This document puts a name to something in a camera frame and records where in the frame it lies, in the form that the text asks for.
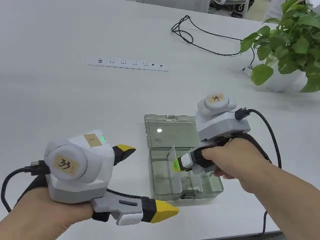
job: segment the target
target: white flower pot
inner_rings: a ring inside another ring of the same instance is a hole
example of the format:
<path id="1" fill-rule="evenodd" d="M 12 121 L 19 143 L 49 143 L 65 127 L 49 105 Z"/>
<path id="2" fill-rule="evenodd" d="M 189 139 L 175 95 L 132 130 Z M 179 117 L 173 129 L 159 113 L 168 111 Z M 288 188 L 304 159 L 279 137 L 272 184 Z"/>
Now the white flower pot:
<path id="1" fill-rule="evenodd" d="M 304 72 L 296 70 L 290 74 L 280 74 L 278 66 L 273 68 L 273 75 L 261 85 L 272 92 L 299 92 L 307 83 Z"/>

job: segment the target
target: plastic storage box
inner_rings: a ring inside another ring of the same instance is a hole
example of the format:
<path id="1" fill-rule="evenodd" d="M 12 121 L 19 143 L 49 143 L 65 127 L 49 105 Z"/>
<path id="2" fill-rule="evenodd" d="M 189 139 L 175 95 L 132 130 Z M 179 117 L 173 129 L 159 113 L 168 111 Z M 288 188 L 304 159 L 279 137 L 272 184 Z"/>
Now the plastic storage box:
<path id="1" fill-rule="evenodd" d="M 223 191 L 219 177 L 211 173 L 173 172 L 168 153 L 174 145 L 177 157 L 199 143 L 194 116 L 145 115 L 149 148 L 149 172 L 153 197 L 163 201 L 211 199 Z"/>
<path id="2" fill-rule="evenodd" d="M 137 0 L 138 3 L 153 4 L 175 9 L 208 13 L 210 0 Z"/>

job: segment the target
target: circular cap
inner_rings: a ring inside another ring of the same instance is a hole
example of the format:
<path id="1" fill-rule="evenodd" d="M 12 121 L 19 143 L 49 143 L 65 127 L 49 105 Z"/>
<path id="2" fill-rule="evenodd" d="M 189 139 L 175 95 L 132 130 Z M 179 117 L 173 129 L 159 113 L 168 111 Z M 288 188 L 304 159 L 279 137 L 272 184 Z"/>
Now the circular cap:
<path id="1" fill-rule="evenodd" d="M 204 99 L 204 104 L 207 109 L 211 110 L 214 113 L 219 113 L 220 111 L 228 107 L 229 98 L 223 93 L 213 93 L 208 95 Z"/>
<path id="2" fill-rule="evenodd" d="M 87 169 L 88 160 L 80 147 L 66 144 L 51 151 L 45 163 L 57 179 L 67 181 L 79 179 Z"/>

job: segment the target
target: gray gripper arm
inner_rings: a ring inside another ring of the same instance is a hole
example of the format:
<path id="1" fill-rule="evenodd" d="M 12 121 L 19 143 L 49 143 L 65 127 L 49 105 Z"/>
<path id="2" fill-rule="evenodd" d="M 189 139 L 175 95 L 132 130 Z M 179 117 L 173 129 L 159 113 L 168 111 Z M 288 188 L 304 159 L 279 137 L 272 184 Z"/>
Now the gray gripper arm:
<path id="1" fill-rule="evenodd" d="M 91 205 L 96 213 L 111 213 L 117 225 L 138 224 L 144 216 L 140 198 L 125 197 L 109 191 L 103 197 L 91 200 Z"/>

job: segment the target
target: cable connector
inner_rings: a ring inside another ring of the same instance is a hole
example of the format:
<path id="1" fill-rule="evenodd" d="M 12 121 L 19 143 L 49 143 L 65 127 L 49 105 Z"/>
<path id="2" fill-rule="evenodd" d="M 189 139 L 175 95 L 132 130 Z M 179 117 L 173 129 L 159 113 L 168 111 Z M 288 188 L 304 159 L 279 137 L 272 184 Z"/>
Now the cable connector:
<path id="1" fill-rule="evenodd" d="M 33 161 L 30 166 L 26 166 L 25 168 L 27 172 L 31 173 L 31 176 L 50 174 L 50 168 L 43 160 Z"/>
<path id="2" fill-rule="evenodd" d="M 241 120 L 241 119 L 244 119 L 245 117 L 248 117 L 250 113 L 251 113 L 250 109 L 243 107 L 235 111 L 234 116 L 235 116 L 235 119 Z"/>

